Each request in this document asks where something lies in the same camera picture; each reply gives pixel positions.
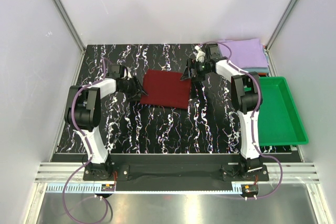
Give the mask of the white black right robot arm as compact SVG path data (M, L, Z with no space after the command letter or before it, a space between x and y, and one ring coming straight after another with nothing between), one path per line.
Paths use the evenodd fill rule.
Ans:
M237 168L229 176L250 180L263 168L258 140L258 116L263 102L259 75L233 64L233 52L224 43L200 44L194 49L196 56L188 58L181 80L203 81L206 74L215 73L230 82L232 106L240 121L241 147Z

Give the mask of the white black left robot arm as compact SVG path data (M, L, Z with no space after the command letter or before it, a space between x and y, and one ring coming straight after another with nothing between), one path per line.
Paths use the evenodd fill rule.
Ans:
M99 80L69 88L64 120L73 127L86 149L88 158L82 164L86 180L117 178L118 173L99 130L101 100L116 92L123 93L129 101L139 101L143 95L148 95L128 67L116 64L103 67L103 76Z

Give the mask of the dark red t shirt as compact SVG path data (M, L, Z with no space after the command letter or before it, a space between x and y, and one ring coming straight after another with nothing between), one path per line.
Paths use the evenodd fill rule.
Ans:
M141 104L187 109L191 79L181 80L182 74L173 71L148 70L143 78Z

